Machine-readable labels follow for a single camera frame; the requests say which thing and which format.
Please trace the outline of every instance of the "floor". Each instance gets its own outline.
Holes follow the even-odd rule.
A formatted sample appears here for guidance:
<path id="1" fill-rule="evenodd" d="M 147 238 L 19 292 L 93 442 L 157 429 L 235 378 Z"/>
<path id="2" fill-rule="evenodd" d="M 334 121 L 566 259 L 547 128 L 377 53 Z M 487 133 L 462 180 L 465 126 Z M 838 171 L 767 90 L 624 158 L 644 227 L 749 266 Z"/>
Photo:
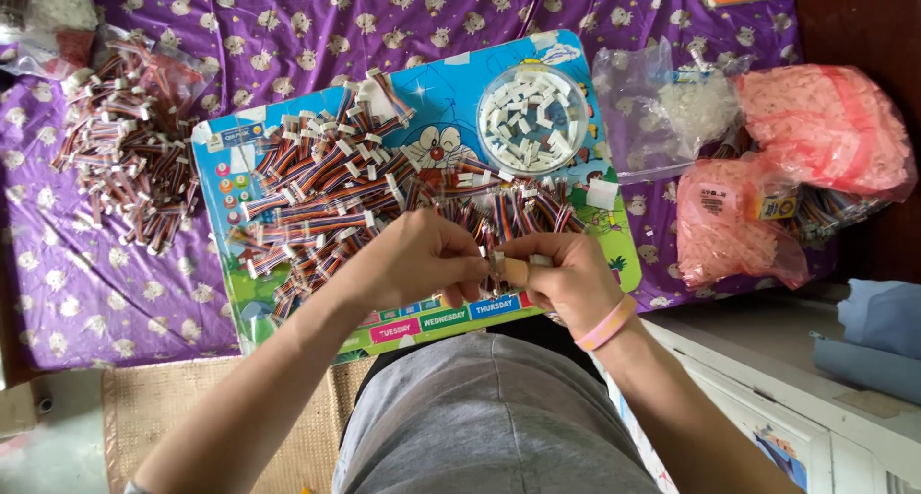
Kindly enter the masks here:
<path id="1" fill-rule="evenodd" d="M 0 494 L 109 491 L 103 458 L 99 370 L 56 373 L 33 382 L 50 394 L 39 427 L 0 443 Z"/>

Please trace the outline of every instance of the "round clear container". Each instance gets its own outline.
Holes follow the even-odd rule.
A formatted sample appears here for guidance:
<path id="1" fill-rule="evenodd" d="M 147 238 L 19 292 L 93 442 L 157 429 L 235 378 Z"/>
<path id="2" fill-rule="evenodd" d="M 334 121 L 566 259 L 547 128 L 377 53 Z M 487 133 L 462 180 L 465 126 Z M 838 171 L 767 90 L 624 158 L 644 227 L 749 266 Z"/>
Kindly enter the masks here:
<path id="1" fill-rule="evenodd" d="M 519 64 L 486 87 L 476 118 L 476 134 L 490 162 L 510 174 L 532 177 L 557 170 L 575 156 L 589 130 L 589 103 L 566 73 L 547 64 Z M 560 136 L 565 144 L 559 143 Z"/>

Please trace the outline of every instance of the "blue cloth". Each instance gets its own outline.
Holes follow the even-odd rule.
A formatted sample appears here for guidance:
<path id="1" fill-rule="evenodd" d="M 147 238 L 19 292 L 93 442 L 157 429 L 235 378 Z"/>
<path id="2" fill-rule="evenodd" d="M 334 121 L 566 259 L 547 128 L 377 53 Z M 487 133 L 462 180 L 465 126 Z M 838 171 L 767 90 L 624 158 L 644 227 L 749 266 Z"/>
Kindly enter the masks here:
<path id="1" fill-rule="evenodd" d="M 811 333 L 816 368 L 921 405 L 921 360 L 858 347 Z"/>
<path id="2" fill-rule="evenodd" d="M 921 286 L 850 279 L 851 296 L 838 303 L 845 341 L 921 359 Z"/>

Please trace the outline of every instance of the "person's left hand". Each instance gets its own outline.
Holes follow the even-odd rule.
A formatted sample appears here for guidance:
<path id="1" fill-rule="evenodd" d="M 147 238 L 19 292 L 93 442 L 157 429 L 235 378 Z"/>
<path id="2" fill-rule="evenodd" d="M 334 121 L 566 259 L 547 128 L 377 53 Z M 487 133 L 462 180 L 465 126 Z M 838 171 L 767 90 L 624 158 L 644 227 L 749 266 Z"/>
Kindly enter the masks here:
<path id="1" fill-rule="evenodd" d="M 399 309 L 441 290 L 453 308 L 479 300 L 489 262 L 466 229 L 431 210 L 405 212 L 353 256 L 325 288 L 369 311 Z"/>

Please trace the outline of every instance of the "hand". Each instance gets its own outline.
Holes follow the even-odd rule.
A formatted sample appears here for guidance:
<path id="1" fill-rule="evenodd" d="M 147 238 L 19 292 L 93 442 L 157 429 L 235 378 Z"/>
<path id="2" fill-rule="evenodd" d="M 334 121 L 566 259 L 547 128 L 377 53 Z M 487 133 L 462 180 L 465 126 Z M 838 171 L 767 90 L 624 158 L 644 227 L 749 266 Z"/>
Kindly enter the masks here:
<path id="1" fill-rule="evenodd" d="M 573 338 L 601 323 L 624 297 L 604 260 L 602 246 L 577 233 L 533 233 L 496 247 L 506 257 L 527 261 L 533 254 L 554 259 L 554 267 L 528 266 L 529 290 L 538 306 L 559 313 Z"/>
<path id="2" fill-rule="evenodd" d="M 368 311 L 405 307 L 441 290 L 451 307 L 480 298 L 490 272 L 466 229 L 431 210 L 406 212 L 352 257 L 325 287 L 351 291 Z"/>

